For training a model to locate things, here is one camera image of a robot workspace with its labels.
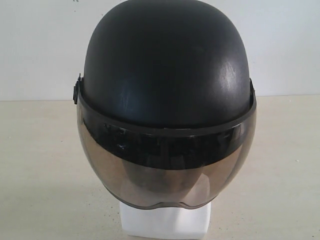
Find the black helmet with visor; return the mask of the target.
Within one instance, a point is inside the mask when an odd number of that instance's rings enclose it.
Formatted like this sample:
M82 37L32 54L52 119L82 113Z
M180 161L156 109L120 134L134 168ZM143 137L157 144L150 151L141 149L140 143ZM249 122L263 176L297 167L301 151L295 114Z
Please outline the black helmet with visor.
M73 98L95 174L142 210L211 202L242 167L255 133L241 36L199 0L112 8L93 31Z

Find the white mannequin head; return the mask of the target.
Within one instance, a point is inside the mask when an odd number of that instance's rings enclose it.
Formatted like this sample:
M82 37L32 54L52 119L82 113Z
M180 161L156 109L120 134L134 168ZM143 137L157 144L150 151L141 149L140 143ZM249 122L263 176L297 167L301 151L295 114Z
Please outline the white mannequin head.
M194 222L207 222L211 215L211 204L206 204L193 209L183 207L160 207L154 209L140 209L119 202L121 219L133 223L172 223L172 224L192 224Z

